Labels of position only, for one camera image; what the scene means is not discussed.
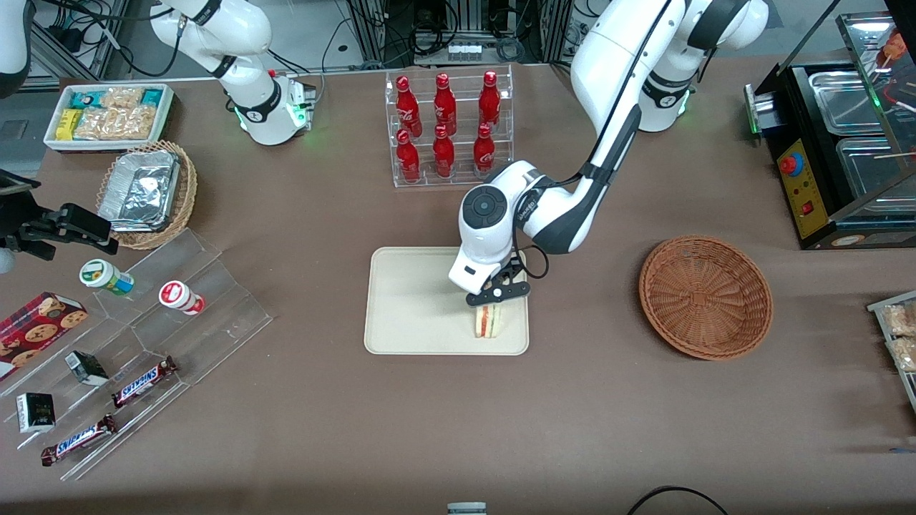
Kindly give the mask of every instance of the coca-cola bottle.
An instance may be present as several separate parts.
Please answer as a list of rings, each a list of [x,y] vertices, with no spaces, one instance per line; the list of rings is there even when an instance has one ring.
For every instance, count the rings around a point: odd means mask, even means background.
[[[445,125],[449,136],[458,131],[458,115],[455,106],[455,95],[449,87],[449,76],[445,73],[436,75],[436,98],[432,101],[436,108],[436,124]]]
[[[480,92],[480,123],[499,125],[499,90],[496,88],[496,72],[484,73],[484,89]]]
[[[445,125],[436,126],[436,141],[432,143],[432,153],[436,156],[436,173],[443,179],[452,177],[452,166],[455,163],[455,145],[449,139]]]
[[[480,124],[477,128],[477,140],[474,141],[474,166],[477,171],[487,174],[493,169],[493,153],[496,145],[490,137],[490,125]]]
[[[406,128],[414,137],[423,134],[423,124],[420,121],[420,105],[417,97],[410,90],[410,81],[401,75],[395,80],[398,87],[398,118],[401,128]]]
[[[404,181],[416,182],[420,180],[420,153],[410,142],[410,133],[407,129],[398,130],[398,165]]]

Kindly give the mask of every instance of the snickers bar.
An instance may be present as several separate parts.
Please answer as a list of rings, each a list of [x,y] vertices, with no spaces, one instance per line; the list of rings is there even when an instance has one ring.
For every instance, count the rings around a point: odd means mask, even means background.
[[[123,408],[126,404],[149,391],[149,389],[153,388],[153,385],[160,382],[175,370],[178,370],[178,366],[172,361],[171,356],[166,356],[164,360],[157,363],[156,366],[152,367],[146,374],[123,387],[121,391],[113,393],[112,399],[114,399],[114,407],[116,409]]]
[[[103,436],[114,433],[117,433],[115,419],[110,414],[105,415],[96,424],[87,427],[57,445],[52,445],[41,451],[41,465],[52,466],[71,451],[87,447]]]

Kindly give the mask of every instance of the clear acrylic bottle rack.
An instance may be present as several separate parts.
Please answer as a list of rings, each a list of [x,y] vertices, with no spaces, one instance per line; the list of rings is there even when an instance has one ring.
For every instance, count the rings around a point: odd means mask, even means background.
[[[391,174],[395,186],[442,186],[448,184],[475,184],[483,182],[487,174],[480,174],[474,168],[474,141],[480,125],[477,101],[484,88],[484,72],[496,72],[496,88],[499,90],[499,125],[494,127],[492,138],[496,146],[492,170],[500,170],[515,158],[514,116],[512,106],[512,69],[508,66],[457,67],[449,68],[449,83],[457,101],[458,131],[452,136],[455,147],[455,163],[452,176],[444,179],[436,173],[432,143],[436,136],[436,116],[432,101],[436,96],[436,74],[443,70],[415,70],[386,73],[385,110],[388,121],[388,145],[391,150]],[[398,119],[398,90],[395,80],[401,75],[410,80],[410,90],[420,104],[420,121],[423,133],[412,138],[420,153],[420,180],[406,181],[398,165],[398,142],[395,138],[400,129]]]
[[[62,475],[60,480],[82,477],[273,320],[251,293],[235,282],[219,256],[209,243],[185,229],[128,270],[135,280],[128,295],[115,297],[108,291],[96,291],[84,303],[90,318],[78,326],[81,332],[67,333],[61,339],[64,341],[49,349],[53,352],[42,353],[48,354],[44,361],[20,372],[22,378],[11,378],[17,381],[0,394],[9,400],[6,407],[11,410],[5,423],[18,426],[16,395],[38,392],[54,398],[54,429],[22,434],[18,445],[23,452],[35,455],[35,466],[41,466],[42,449],[112,413],[118,433],[103,437],[96,446],[73,451],[48,469],[49,474]],[[204,297],[207,306],[201,314],[188,316],[158,302],[159,287],[171,279],[185,282]],[[108,373],[108,382],[98,387],[78,382],[64,362],[73,350],[95,356]],[[179,370],[116,410],[112,394],[166,356],[172,356]]]

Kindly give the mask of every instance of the table surface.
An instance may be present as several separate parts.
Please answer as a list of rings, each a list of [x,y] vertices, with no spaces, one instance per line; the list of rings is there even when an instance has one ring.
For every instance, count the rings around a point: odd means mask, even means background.
[[[916,418],[865,306],[913,290],[916,259],[798,249],[742,101],[776,60],[717,60],[673,129],[637,137],[588,239],[534,282],[518,357],[363,347],[372,253],[457,246],[464,191],[392,186],[384,73],[328,77],[314,130],[275,148],[239,130],[217,82],[174,82],[168,136],[200,176],[191,227],[276,320],[79,481],[16,451],[6,424],[0,512],[608,514],[679,484],[732,513],[913,513],[916,456],[888,449],[916,445]],[[513,72],[516,157],[568,176],[594,143],[568,78]],[[36,197],[94,205],[111,160],[49,151]],[[775,320],[750,355],[691,359],[643,316],[643,260],[685,234],[731,242],[769,280]],[[87,297],[76,270],[97,256],[21,257],[0,312]],[[712,513],[666,496],[640,515]]]

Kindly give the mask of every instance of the round wicker basket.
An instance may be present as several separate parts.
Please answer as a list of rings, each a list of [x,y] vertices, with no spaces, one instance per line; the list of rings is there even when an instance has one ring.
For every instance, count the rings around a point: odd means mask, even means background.
[[[639,300],[662,338],[701,359],[747,354],[773,321],[772,295],[754,262],[707,236],[677,237],[656,247],[639,275]]]
[[[157,233],[116,233],[112,232],[112,237],[127,248],[134,250],[150,250],[167,244],[177,236],[185,227],[188,226],[188,220],[191,219],[191,212],[194,210],[194,197],[197,195],[197,171],[194,169],[194,163],[188,158],[188,154],[170,141],[157,141],[143,147],[131,148],[127,153],[152,152],[155,150],[167,150],[176,154],[181,159],[181,169],[179,170],[179,183],[176,190],[175,201],[172,203],[171,221],[162,231]],[[108,180],[111,178],[112,170],[115,164],[108,167],[108,173],[102,180],[102,188],[95,199],[95,208],[98,209],[102,204],[102,197],[105,195],[105,189],[108,187]]]

